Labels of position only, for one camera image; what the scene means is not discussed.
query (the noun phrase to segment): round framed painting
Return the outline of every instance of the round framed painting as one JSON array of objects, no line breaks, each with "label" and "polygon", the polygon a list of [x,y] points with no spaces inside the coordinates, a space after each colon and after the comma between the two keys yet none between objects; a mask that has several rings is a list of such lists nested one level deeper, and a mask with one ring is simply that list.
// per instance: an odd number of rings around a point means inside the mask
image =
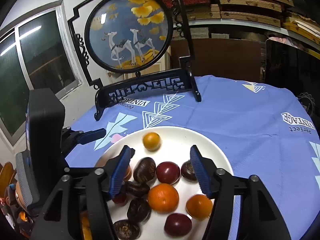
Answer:
[{"label": "round framed painting", "polygon": [[87,20],[84,40],[99,66],[133,73],[162,57],[172,32],[171,13],[161,0],[103,0]]}]

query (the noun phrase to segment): brown cabinet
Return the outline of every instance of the brown cabinet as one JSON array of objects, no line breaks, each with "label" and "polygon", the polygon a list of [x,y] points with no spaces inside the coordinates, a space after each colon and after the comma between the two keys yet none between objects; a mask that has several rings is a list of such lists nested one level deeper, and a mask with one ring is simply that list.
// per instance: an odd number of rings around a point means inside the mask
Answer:
[{"label": "brown cabinet", "polygon": [[[256,41],[233,39],[193,39],[195,76],[214,75],[259,82],[261,45]],[[172,67],[179,67],[179,57],[188,55],[186,40],[171,42]]]}]

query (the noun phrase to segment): blue tablecloth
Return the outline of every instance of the blue tablecloth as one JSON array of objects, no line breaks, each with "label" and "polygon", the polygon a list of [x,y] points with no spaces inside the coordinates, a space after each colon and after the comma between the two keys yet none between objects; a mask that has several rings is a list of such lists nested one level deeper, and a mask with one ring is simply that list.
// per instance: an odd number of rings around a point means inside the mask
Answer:
[{"label": "blue tablecloth", "polygon": [[[320,140],[310,117],[286,89],[214,76],[196,78],[202,102],[192,92],[148,90],[107,108],[96,122],[91,108],[73,130],[106,128],[105,138],[78,145],[71,167],[94,166],[119,138],[153,126],[197,131],[225,153],[236,176],[257,174],[288,226],[292,240],[305,233],[320,210]],[[236,199],[229,239],[236,238]]]}]

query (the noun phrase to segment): window frame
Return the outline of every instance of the window frame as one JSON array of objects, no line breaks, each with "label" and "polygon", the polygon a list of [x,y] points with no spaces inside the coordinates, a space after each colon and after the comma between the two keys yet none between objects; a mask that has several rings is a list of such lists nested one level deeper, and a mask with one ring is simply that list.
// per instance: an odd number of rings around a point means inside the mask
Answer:
[{"label": "window frame", "polygon": [[[73,76],[75,77],[75,80],[67,85],[65,88],[60,90],[58,93],[56,93],[56,96],[58,99],[62,99],[64,96],[66,96],[69,92],[71,92],[73,89],[81,85],[81,77],[78,73],[78,65],[76,63],[76,60],[74,58],[74,55],[72,53],[71,43],[68,41],[68,34],[67,34],[67,22],[65,18],[65,11],[63,7],[63,1],[59,0],[56,2],[49,3],[47,5],[41,6],[37,9],[34,9],[18,19],[14,20],[10,24],[8,24],[4,29],[9,27],[10,29],[6,31],[3,35],[0,36],[0,41],[5,40],[9,35],[11,35],[14,32],[15,35],[15,43],[16,43],[16,49],[18,53],[19,63],[20,67],[24,76],[24,79],[28,85],[29,90],[33,90],[33,85],[31,83],[30,77],[28,75],[28,71],[25,65],[25,62],[23,60],[23,55],[21,51],[21,44],[19,39],[19,27],[24,25],[25,23],[32,21],[35,18],[38,18],[46,13],[49,12],[56,12],[56,18],[60,33],[60,38],[63,44],[64,51],[66,53],[68,63],[70,65],[71,71],[73,73]],[[11,135],[9,131],[7,130],[6,126],[4,125],[2,119],[0,118],[0,129],[6,136],[7,140],[10,142],[12,146],[14,146],[19,138],[25,133],[26,131],[26,122],[23,122],[23,124],[17,129],[17,131]]]}]

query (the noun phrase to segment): window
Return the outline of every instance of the window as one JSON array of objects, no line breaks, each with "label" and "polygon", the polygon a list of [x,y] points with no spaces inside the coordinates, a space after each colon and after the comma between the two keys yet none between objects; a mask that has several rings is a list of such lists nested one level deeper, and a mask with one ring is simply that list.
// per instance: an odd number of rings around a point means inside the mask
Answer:
[{"label": "window", "polygon": [[29,15],[0,37],[0,128],[14,145],[25,132],[29,90],[60,99],[78,86],[62,39],[61,7]]}]

